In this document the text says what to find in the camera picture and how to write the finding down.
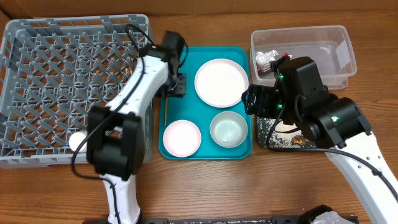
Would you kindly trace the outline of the white tissue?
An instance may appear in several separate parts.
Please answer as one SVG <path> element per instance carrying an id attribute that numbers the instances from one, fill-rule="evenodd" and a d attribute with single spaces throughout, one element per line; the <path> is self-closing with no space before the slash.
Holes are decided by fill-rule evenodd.
<path id="1" fill-rule="evenodd" d="M 256 52 L 255 61 L 256 67 L 259 72 L 268 71 L 271 68 L 271 62 L 275 61 L 275 57 L 279 53 L 276 50 L 271 50 L 269 52 Z"/>

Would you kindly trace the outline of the grey bowl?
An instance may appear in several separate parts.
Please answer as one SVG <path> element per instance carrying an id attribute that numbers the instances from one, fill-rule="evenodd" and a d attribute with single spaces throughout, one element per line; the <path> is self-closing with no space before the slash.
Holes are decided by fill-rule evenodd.
<path id="1" fill-rule="evenodd" d="M 218 113 L 210 123 L 210 136 L 217 145 L 233 148 L 241 145 L 248 135 L 248 124 L 234 111 Z"/>

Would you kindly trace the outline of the large white plate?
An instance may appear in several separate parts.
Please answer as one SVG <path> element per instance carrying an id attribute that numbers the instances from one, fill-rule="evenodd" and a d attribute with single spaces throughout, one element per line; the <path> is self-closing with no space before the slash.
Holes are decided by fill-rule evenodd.
<path id="1" fill-rule="evenodd" d="M 241 95 L 249 87 L 249 80 L 238 63 L 216 58 L 198 69 L 194 86 L 197 95 L 206 104 L 216 108 L 228 108 L 241 101 Z"/>

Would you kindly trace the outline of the small white plate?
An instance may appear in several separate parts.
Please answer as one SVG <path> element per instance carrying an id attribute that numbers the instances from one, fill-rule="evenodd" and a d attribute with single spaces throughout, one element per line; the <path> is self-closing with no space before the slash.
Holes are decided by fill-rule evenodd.
<path id="1" fill-rule="evenodd" d="M 189 157 L 200 147 L 201 132 L 196 124 L 182 119 L 166 127 L 162 140 L 169 154 L 175 157 Z"/>

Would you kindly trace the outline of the white paper cup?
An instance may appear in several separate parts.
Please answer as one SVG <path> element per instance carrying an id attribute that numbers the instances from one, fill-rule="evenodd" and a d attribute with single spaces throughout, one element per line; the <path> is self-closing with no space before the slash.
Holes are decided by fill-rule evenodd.
<path id="1" fill-rule="evenodd" d="M 78 131 L 73 133 L 68 141 L 70 149 L 75 152 L 80 145 L 80 143 L 86 138 L 88 133 L 86 131 Z"/>

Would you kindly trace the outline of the red snack wrapper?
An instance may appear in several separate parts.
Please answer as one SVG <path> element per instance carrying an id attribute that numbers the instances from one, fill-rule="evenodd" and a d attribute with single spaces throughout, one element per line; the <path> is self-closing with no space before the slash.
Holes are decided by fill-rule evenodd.
<path id="1" fill-rule="evenodd" d="M 284 53 L 284 54 L 281 56 L 281 58 L 286 58 L 287 60 L 290 60 L 290 59 L 292 58 L 292 55 L 291 55 L 291 54 L 288 54 L 288 53 Z"/>

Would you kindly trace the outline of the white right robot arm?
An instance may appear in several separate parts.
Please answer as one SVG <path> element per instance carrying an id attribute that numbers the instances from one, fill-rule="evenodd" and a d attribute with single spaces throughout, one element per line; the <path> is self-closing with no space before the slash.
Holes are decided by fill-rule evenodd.
<path id="1" fill-rule="evenodd" d="M 310 57 L 285 55 L 271 62 L 273 87 L 250 85 L 245 112 L 295 125 L 315 147 L 266 147 L 274 152 L 324 152 L 354 190 L 373 223 L 397 223 L 397 179 L 360 107 L 322 83 Z"/>

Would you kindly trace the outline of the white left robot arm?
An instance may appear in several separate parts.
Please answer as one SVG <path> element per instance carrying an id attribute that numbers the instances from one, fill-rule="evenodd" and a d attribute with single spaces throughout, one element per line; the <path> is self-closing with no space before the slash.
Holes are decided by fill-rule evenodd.
<path id="1" fill-rule="evenodd" d="M 104 183 L 106 223 L 140 222 L 135 184 L 149 150 L 147 110 L 155 97 L 181 98 L 186 93 L 186 76 L 179 70 L 188 44 L 178 32 L 167 31 L 161 44 L 150 40 L 137 51 L 131 77 L 106 106 L 91 107 L 85 137 L 73 148 L 72 172 Z"/>

